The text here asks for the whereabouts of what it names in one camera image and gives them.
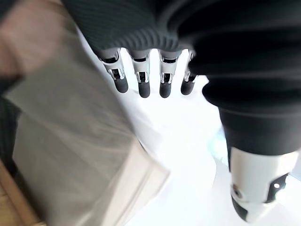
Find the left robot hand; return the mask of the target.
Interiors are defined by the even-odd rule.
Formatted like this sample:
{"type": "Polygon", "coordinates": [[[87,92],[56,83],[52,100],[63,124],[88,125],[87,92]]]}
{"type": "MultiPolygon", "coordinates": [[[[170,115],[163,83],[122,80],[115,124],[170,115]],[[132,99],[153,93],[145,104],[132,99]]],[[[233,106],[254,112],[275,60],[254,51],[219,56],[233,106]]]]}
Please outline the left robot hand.
{"type": "Polygon", "coordinates": [[[301,147],[298,0],[65,0],[93,52],[191,49],[217,106],[235,211],[252,223],[276,203],[301,147]]]}

